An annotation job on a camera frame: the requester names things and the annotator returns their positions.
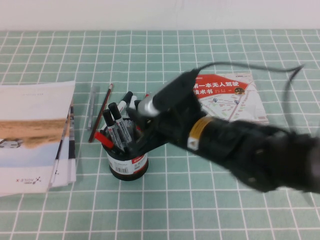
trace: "black pen holder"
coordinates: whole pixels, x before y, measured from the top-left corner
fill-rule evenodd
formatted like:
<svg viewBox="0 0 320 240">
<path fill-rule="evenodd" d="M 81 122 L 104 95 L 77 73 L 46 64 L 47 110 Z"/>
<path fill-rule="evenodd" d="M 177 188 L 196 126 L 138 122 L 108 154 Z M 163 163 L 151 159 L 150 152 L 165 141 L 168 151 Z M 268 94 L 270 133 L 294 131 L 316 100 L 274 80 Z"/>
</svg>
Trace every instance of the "black pen holder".
<svg viewBox="0 0 320 240">
<path fill-rule="evenodd" d="M 141 132 L 137 129 L 135 122 L 132 121 L 130 118 L 124 118 L 123 121 L 133 141 L 139 139 L 139 137 L 141 136 Z M 103 130 L 102 134 L 105 135 L 107 138 L 110 137 L 107 127 Z M 110 171 L 117 179 L 123 181 L 133 181 L 142 177 L 146 173 L 149 166 L 148 153 L 145 153 L 142 156 L 134 155 L 131 153 L 116 154 L 103 144 L 102 146 L 106 151 Z"/>
</svg>

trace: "pen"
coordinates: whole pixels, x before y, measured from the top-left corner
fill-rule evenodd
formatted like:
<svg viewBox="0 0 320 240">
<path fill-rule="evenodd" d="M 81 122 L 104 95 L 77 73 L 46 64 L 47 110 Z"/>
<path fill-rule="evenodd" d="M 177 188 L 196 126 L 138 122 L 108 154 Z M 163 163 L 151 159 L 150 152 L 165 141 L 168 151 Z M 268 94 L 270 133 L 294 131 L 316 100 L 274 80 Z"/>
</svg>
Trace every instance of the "pen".
<svg viewBox="0 0 320 240">
<path fill-rule="evenodd" d="M 111 83 L 110 86 L 109 86 L 108 91 L 106 92 L 104 101 L 103 101 L 103 103 L 102 103 L 102 106 L 101 106 L 100 111 L 99 111 L 99 114 L 98 114 L 98 117 L 96 118 L 95 123 L 94 123 L 94 126 L 93 126 L 93 129 L 92 129 L 92 131 L 91 131 L 91 135 L 90 135 L 89 140 L 88 140 L 89 143 L 92 143 L 92 141 L 93 141 L 93 139 L 94 139 L 95 132 L 96 132 L 97 127 L 98 127 L 99 122 L 100 122 L 100 118 L 101 118 L 101 115 L 102 115 L 102 111 L 105 109 L 105 107 L 106 107 L 106 105 L 107 105 L 107 101 L 108 101 L 108 98 L 109 98 L 109 96 L 110 96 L 111 89 L 113 88 L 113 86 L 114 86 L 114 85 Z"/>
<path fill-rule="evenodd" d="M 120 113 L 125 109 L 126 105 L 130 102 L 132 96 L 133 96 L 132 91 L 128 91 L 128 92 L 124 95 L 124 97 L 122 98 L 122 100 L 119 102 L 119 104 L 117 105 L 117 107 L 118 107 Z"/>
<path fill-rule="evenodd" d="M 96 99 L 97 87 L 93 87 L 90 94 L 90 108 L 89 108 L 89 120 L 87 129 L 90 130 L 92 128 L 92 120 L 94 117 L 94 108 L 95 108 L 95 99 Z"/>
<path fill-rule="evenodd" d="M 106 136 L 100 132 L 95 132 L 94 138 L 97 139 L 100 143 L 106 146 L 109 150 L 114 151 L 116 154 L 124 154 L 125 152 L 118 148 L 112 141 L 110 141 Z"/>
<path fill-rule="evenodd" d="M 112 119 L 112 116 L 111 116 L 111 112 L 109 109 L 106 109 L 106 110 L 103 110 L 103 118 L 106 122 L 106 125 L 108 127 L 108 131 L 109 131 L 109 134 L 111 136 L 111 139 L 113 141 L 113 143 L 118 147 L 120 148 L 122 151 L 124 151 L 124 146 L 121 142 L 121 139 L 120 139 L 120 136 L 117 132 L 117 128 L 116 128 L 116 125 Z"/>
<path fill-rule="evenodd" d="M 114 117 L 114 120 L 115 120 L 116 124 L 118 125 L 118 128 L 120 130 L 121 135 L 123 136 L 124 141 L 127 144 L 132 142 L 132 138 L 130 136 L 128 129 L 125 126 L 125 122 L 120 114 L 120 111 L 117 107 L 117 104 L 115 102 L 112 102 L 108 105 L 108 108 L 110 109 L 110 111 Z"/>
</svg>

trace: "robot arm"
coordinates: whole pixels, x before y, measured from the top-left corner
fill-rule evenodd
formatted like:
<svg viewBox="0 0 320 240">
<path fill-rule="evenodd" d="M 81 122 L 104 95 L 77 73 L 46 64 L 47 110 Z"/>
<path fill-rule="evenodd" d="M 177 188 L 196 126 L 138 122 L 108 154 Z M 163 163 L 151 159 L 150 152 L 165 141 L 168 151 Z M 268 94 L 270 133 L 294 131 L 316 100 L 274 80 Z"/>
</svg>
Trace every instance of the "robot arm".
<svg viewBox="0 0 320 240">
<path fill-rule="evenodd" d="M 276 71 L 292 71 L 292 80 L 301 68 Z M 201 69 L 184 72 L 137 109 L 127 109 L 143 132 L 130 150 L 144 154 L 170 143 L 228 169 L 257 191 L 289 187 L 320 193 L 320 140 L 276 126 L 207 116 L 193 92 Z"/>
</svg>

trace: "white paper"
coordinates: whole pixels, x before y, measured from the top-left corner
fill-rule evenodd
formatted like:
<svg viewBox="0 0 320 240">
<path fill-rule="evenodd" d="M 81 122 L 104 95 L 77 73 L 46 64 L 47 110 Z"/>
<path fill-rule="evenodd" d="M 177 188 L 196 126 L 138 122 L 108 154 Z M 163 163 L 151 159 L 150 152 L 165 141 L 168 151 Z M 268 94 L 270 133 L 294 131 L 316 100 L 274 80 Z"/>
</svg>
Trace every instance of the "white paper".
<svg viewBox="0 0 320 240">
<path fill-rule="evenodd" d="M 0 86 L 0 193 L 48 190 L 74 90 L 75 81 Z"/>
</svg>

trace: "pencil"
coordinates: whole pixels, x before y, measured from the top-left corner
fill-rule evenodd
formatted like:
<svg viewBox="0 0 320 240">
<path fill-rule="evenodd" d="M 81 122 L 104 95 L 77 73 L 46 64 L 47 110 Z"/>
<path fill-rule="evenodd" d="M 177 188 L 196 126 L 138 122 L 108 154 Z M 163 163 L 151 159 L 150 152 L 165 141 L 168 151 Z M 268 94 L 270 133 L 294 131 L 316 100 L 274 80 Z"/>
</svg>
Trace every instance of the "pencil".
<svg viewBox="0 0 320 240">
<path fill-rule="evenodd" d="M 113 86 L 114 86 L 114 85 L 111 83 L 111 84 L 109 85 L 108 91 L 106 92 L 104 101 L 103 101 L 103 103 L 102 103 L 102 106 L 101 106 L 100 111 L 99 111 L 99 114 L 98 114 L 98 117 L 97 117 L 96 120 L 95 120 L 95 123 L 94 123 L 93 129 L 92 129 L 91 135 L 90 135 L 90 137 L 89 137 L 89 140 L 88 140 L 89 143 L 92 143 L 92 141 L 93 141 L 93 139 L 94 139 L 94 137 L 95 137 L 95 132 L 96 132 L 97 127 L 98 127 L 98 125 L 99 125 L 102 112 L 103 112 L 103 110 L 106 108 L 107 101 L 108 101 L 108 98 L 109 98 L 109 96 L 110 96 L 111 89 L 113 88 Z"/>
</svg>

